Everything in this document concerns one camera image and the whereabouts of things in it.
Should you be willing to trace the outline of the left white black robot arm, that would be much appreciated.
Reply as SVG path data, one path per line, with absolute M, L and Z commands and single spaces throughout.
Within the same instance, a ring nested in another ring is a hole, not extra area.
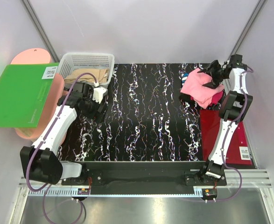
M 77 184 L 85 184 L 88 173 L 78 162 L 60 161 L 58 149 L 69 127 L 82 115 L 97 123 L 105 117 L 108 105 L 104 102 L 108 90 L 103 86 L 92 87 L 75 83 L 66 95 L 59 98 L 53 117 L 40 137 L 30 147 L 20 151 L 21 165 L 27 184 L 30 181 L 57 184 L 72 178 Z

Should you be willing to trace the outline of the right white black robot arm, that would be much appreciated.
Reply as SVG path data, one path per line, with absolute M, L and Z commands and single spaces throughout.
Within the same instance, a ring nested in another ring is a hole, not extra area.
M 239 54 L 231 55 L 223 65 L 215 60 L 199 71 L 211 76 L 211 81 L 204 84 L 204 87 L 215 89 L 225 79 L 230 79 L 233 84 L 219 109 L 219 132 L 213 150 L 197 173 L 197 179 L 203 185 L 214 185 L 224 177 L 232 136 L 253 101 L 253 96 L 246 89 L 246 74 L 253 70 L 242 62 L 242 57 Z

